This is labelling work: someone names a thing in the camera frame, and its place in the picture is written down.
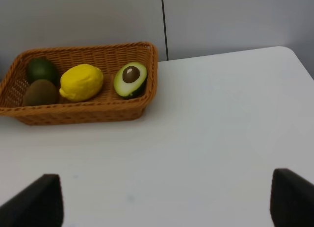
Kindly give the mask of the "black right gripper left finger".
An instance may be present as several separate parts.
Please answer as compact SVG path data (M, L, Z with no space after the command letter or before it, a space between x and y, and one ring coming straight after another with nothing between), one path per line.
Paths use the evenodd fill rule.
M2 227L61 227L64 205L60 177L44 174L0 206Z

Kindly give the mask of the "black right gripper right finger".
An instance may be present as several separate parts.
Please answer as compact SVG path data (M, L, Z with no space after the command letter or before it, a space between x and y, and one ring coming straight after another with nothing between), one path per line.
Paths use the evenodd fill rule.
M276 227L314 225L314 185L287 169L275 169L272 176L270 215Z

